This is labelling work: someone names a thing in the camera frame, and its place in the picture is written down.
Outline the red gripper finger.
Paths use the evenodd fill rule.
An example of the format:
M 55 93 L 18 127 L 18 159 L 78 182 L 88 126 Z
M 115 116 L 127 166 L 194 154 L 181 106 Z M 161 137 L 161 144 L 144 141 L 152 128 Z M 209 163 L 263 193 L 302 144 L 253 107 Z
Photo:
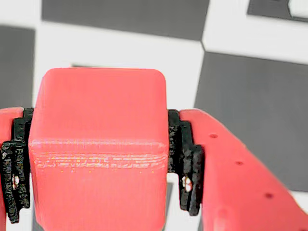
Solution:
M 34 109 L 0 110 L 0 186 L 5 213 L 12 224 L 19 212 L 30 207 L 28 139 Z
M 205 231 L 305 231 L 287 188 L 223 124 L 199 109 L 169 110 L 169 173 L 180 208 Z

